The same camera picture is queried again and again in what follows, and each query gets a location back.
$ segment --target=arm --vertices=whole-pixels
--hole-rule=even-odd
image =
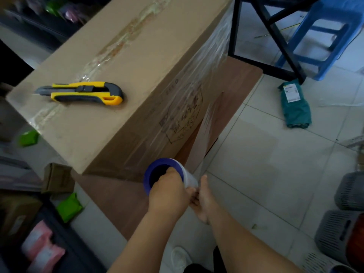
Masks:
[[[212,226],[227,272],[301,272],[292,262],[242,227],[216,202],[206,175],[201,178],[199,193],[191,207],[202,221]]]
[[[186,190],[177,171],[169,168],[153,185],[148,212],[108,272],[159,272],[169,236],[194,192]]]

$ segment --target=person's left hand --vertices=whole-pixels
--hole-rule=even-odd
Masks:
[[[195,192],[196,188],[185,189],[180,174],[175,168],[170,167],[150,190],[148,212],[177,221],[186,211]]]

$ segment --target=shoe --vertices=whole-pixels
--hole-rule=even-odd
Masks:
[[[184,269],[192,264],[192,260],[188,253],[179,246],[172,250],[171,260],[175,273],[183,273]]]

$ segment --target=pink package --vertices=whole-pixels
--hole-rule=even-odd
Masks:
[[[34,261],[27,269],[28,273],[51,273],[55,264],[66,251],[47,241],[47,244],[40,250]]]
[[[48,228],[44,221],[40,221],[23,242],[21,251],[29,260],[33,261],[39,251],[47,244],[52,234],[52,230]]]

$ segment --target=purple cardboard core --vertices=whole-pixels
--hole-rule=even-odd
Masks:
[[[166,171],[169,167],[173,167],[177,170],[183,182],[183,169],[176,160],[173,160],[171,158],[161,158],[155,160],[152,164],[149,165],[148,169],[144,173],[143,185],[147,195],[149,195],[154,183],[156,183],[162,175],[166,174]]]

